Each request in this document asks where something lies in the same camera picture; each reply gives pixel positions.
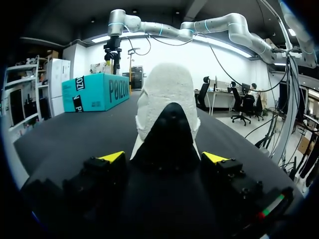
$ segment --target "screw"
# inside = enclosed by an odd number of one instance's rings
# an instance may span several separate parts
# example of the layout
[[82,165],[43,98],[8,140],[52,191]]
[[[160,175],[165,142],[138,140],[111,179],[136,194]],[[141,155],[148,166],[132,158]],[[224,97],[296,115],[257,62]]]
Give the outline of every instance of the screw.
[[262,181],[257,181],[257,185],[262,188],[263,187],[263,182]]
[[243,194],[248,194],[249,193],[249,189],[248,188],[243,188],[241,191],[242,191]]

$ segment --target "red light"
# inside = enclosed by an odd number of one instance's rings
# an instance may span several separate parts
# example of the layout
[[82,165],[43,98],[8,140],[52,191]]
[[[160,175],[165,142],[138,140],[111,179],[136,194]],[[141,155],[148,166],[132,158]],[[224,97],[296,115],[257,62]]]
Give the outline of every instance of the red light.
[[260,213],[257,214],[257,218],[258,218],[259,220],[263,220],[265,217],[266,217],[265,214],[263,214],[262,212],[260,212]]

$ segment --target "person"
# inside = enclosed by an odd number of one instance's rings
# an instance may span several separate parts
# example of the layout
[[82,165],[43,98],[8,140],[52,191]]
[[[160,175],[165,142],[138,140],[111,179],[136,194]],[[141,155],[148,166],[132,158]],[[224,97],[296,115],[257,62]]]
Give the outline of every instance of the person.
[[255,90],[257,89],[257,85],[255,83],[251,84],[250,87],[250,91],[249,91],[249,95],[252,95],[255,99],[254,105],[256,105],[257,99],[258,99],[258,92],[255,92]]

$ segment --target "ceiling light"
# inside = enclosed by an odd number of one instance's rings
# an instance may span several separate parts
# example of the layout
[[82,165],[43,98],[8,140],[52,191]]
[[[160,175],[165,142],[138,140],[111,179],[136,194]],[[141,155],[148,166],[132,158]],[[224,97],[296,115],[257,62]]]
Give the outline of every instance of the ceiling light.
[[292,30],[292,29],[288,29],[288,31],[289,31],[289,33],[290,33],[290,35],[291,35],[291,36],[295,36],[295,35],[296,35],[296,33],[295,33],[295,31],[294,31],[294,30]]
[[240,49],[238,49],[236,47],[233,47],[231,45],[228,45],[228,44],[226,44],[224,42],[221,42],[221,41],[217,41],[217,40],[212,39],[212,38],[208,38],[208,37],[206,38],[206,37],[203,37],[203,36],[196,36],[194,39],[198,40],[198,41],[201,41],[203,43],[210,43],[212,45],[219,46],[219,47],[226,48],[228,50],[237,52],[238,54],[240,54],[240,55],[242,55],[242,56],[244,56],[246,58],[252,57],[252,55],[250,55],[250,54],[248,54],[248,53],[246,53],[246,52],[244,52],[244,51],[242,51],[242,50],[240,50]]
[[110,39],[109,36],[101,36],[101,37],[92,39],[92,41],[93,41],[94,43],[98,43],[98,42],[101,42],[101,41],[107,41],[107,40],[109,40],[109,39]]
[[[122,37],[127,37],[127,36],[130,37],[130,36],[144,36],[144,35],[145,35],[144,32],[123,32],[123,34],[120,37],[122,38]],[[102,36],[102,37],[95,38],[92,41],[94,43],[98,43],[98,42],[102,42],[102,41],[107,41],[109,39],[110,39],[109,36]]]
[[126,36],[144,36],[144,32],[123,32],[120,37],[126,37]]

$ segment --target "white sneaker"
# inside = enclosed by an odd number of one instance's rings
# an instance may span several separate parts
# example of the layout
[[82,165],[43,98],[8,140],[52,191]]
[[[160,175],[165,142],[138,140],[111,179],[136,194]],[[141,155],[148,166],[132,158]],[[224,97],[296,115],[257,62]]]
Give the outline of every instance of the white sneaker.
[[196,138],[200,120],[197,117],[194,87],[190,72],[175,63],[161,63],[155,66],[143,85],[138,100],[136,125],[138,137],[131,159],[144,142],[163,109],[170,103],[181,105],[187,117],[193,141]]

